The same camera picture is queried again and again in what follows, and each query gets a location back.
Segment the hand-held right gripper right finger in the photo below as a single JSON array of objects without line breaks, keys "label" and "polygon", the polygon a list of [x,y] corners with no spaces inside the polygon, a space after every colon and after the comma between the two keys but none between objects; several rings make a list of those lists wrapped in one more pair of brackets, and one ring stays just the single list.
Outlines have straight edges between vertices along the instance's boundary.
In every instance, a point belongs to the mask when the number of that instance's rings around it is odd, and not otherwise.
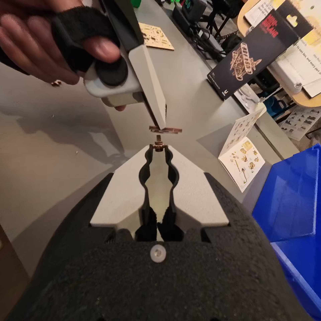
[{"label": "hand-held right gripper right finger", "polygon": [[176,226],[228,226],[205,172],[172,146],[165,147],[168,165],[170,211]]}]

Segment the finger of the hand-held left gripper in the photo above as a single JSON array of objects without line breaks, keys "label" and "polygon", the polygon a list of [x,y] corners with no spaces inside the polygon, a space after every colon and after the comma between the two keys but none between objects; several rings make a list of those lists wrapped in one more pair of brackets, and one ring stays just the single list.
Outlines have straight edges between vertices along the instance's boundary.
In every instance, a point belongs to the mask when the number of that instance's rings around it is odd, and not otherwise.
[{"label": "finger of the hand-held left gripper", "polygon": [[129,60],[142,87],[156,126],[166,127],[166,100],[145,44],[129,52]]}]

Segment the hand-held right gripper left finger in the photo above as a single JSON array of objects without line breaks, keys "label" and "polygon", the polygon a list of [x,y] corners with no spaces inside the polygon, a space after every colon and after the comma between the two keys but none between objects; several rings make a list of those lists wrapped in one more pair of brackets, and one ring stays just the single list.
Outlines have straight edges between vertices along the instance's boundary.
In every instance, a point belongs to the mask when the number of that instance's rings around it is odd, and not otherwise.
[{"label": "hand-held right gripper left finger", "polygon": [[92,227],[127,229],[132,236],[147,222],[150,212],[146,182],[150,177],[153,147],[147,145],[112,173],[91,218]]}]

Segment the wooden plate with holes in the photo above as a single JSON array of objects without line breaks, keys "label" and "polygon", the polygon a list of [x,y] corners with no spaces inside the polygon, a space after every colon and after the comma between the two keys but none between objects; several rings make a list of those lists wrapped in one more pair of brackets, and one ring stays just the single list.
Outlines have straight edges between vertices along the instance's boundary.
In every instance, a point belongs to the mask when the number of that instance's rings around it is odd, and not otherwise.
[{"label": "wooden plate with holes", "polygon": [[179,133],[182,133],[182,129],[173,128],[173,127],[165,127],[163,129],[160,129],[157,126],[150,126],[149,130],[152,133],[157,133],[157,134],[179,134]]}]

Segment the small wooden gear axle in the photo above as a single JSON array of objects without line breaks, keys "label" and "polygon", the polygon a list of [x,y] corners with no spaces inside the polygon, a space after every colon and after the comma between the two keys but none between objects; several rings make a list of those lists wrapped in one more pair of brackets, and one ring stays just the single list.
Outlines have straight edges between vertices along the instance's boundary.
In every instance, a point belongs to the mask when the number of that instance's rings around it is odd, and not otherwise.
[{"label": "small wooden gear axle", "polygon": [[153,144],[153,149],[156,152],[162,152],[166,146],[167,144],[163,143],[161,135],[160,134],[156,135],[156,140],[155,140],[155,143]]}]

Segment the person's left hand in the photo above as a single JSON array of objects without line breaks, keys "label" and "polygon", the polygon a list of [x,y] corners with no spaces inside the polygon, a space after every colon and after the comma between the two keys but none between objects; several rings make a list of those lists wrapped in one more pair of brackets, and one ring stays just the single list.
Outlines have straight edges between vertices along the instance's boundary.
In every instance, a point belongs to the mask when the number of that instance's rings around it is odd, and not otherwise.
[{"label": "person's left hand", "polygon": [[24,72],[39,80],[76,85],[80,77],[67,65],[52,36],[49,18],[41,13],[59,13],[83,5],[81,0],[1,0],[2,50]]}]

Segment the open instruction booklet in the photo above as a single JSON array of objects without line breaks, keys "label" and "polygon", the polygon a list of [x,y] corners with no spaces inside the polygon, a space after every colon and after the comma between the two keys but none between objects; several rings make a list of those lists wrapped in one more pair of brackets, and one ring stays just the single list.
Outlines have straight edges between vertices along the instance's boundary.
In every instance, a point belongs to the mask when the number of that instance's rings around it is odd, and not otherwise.
[{"label": "open instruction booklet", "polygon": [[218,157],[242,193],[265,164],[264,158],[247,137],[256,121],[265,112],[265,105],[259,103],[254,112],[237,119]]}]

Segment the black device with display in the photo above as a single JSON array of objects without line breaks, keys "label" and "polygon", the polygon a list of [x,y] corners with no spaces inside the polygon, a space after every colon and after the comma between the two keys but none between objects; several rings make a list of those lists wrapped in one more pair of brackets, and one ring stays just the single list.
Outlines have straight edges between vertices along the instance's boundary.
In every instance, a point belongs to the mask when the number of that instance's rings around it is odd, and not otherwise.
[{"label": "black device with display", "polygon": [[190,23],[198,23],[206,8],[206,0],[185,0],[182,5],[182,12]]}]

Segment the blue plastic bin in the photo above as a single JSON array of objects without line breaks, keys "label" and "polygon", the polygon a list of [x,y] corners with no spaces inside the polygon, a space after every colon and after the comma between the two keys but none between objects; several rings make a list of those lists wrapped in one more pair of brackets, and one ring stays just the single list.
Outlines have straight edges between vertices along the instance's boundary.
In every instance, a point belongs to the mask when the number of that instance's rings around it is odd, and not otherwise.
[{"label": "blue plastic bin", "polygon": [[302,307],[321,320],[321,146],[271,167],[252,216]]}]

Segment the clear plastic bag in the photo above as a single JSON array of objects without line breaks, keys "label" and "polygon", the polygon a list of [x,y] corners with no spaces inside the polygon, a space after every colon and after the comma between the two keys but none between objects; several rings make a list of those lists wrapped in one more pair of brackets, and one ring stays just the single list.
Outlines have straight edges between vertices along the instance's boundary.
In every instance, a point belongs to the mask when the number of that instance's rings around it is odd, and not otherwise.
[{"label": "clear plastic bag", "polygon": [[234,93],[234,97],[249,114],[255,112],[258,104],[260,103],[260,98],[247,83]]}]

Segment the teal mug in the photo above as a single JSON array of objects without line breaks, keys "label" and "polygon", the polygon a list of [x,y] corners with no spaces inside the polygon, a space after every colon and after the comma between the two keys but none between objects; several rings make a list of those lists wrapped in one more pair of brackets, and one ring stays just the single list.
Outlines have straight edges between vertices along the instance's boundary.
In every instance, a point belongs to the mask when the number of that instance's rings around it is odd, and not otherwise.
[{"label": "teal mug", "polygon": [[275,118],[279,117],[285,113],[284,109],[287,107],[287,103],[281,99],[277,99],[275,96],[271,96],[266,99],[264,102],[266,106],[267,113],[272,117]]}]

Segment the white paper sheet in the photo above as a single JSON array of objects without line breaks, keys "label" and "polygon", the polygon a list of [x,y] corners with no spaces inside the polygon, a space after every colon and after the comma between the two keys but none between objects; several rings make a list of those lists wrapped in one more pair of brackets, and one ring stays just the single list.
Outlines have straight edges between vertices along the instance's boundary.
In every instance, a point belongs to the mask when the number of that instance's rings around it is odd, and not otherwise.
[{"label": "white paper sheet", "polygon": [[245,15],[245,20],[253,27],[257,26],[271,10],[276,10],[284,0],[261,0]]}]

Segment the round wooden table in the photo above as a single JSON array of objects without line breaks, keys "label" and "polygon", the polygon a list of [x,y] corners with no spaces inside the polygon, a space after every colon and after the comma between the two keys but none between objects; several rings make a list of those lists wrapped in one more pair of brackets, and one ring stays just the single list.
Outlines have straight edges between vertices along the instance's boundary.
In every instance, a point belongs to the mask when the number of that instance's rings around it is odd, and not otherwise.
[{"label": "round wooden table", "polygon": [[[254,7],[259,2],[259,0],[248,0],[243,2],[244,5],[237,17],[237,27],[242,36],[245,37],[246,34],[249,33],[249,29],[251,28],[251,26],[246,21],[244,16],[252,7]],[[289,95],[294,103],[306,108],[315,108],[321,106],[321,94],[318,94],[314,98],[309,98],[303,90],[301,90],[299,93],[294,93],[294,91],[284,81],[284,78],[276,72],[275,68],[272,65],[268,66],[267,70],[279,83],[279,87]]]}]

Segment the white printed paper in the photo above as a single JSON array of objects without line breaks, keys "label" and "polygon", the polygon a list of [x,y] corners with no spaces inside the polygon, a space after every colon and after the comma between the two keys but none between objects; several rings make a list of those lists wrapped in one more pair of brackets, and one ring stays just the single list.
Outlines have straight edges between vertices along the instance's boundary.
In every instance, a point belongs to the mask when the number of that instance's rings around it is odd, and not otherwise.
[{"label": "white printed paper", "polygon": [[320,39],[309,44],[304,39],[289,47],[271,64],[293,93],[302,89],[309,98],[321,92]]}]

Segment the yellow paper sheet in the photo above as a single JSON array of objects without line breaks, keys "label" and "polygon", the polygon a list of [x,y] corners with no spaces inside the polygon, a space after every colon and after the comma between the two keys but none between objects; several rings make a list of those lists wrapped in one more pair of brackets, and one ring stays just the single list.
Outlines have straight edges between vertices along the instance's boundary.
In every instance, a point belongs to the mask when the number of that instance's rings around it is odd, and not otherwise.
[{"label": "yellow paper sheet", "polygon": [[317,48],[321,43],[321,1],[291,0],[295,8],[312,26],[312,30],[303,38],[308,45]]}]

